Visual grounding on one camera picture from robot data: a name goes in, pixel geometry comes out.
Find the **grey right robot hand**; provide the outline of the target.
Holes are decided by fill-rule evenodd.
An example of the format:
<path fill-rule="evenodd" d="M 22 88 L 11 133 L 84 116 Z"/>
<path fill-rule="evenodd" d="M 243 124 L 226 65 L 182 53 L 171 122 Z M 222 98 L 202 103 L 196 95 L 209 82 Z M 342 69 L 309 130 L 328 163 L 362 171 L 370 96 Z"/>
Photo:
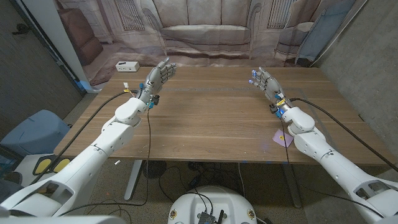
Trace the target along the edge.
<path fill-rule="evenodd" d="M 259 70 L 252 70 L 252 80 L 249 83 L 264 92 L 265 97 L 270 101 L 270 111 L 278 118 L 293 107 L 290 100 L 286 97 L 279 82 L 262 67 Z"/>

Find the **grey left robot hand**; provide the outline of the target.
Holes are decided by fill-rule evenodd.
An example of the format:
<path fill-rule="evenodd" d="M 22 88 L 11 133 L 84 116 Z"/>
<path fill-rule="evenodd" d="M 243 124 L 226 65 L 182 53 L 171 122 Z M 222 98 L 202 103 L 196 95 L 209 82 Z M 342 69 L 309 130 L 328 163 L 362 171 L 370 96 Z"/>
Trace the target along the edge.
<path fill-rule="evenodd" d="M 144 103 L 150 102 L 153 96 L 157 95 L 164 83 L 171 79 L 177 71 L 175 63 L 169 63 L 169 58 L 160 61 L 148 74 L 142 89 L 136 98 Z"/>

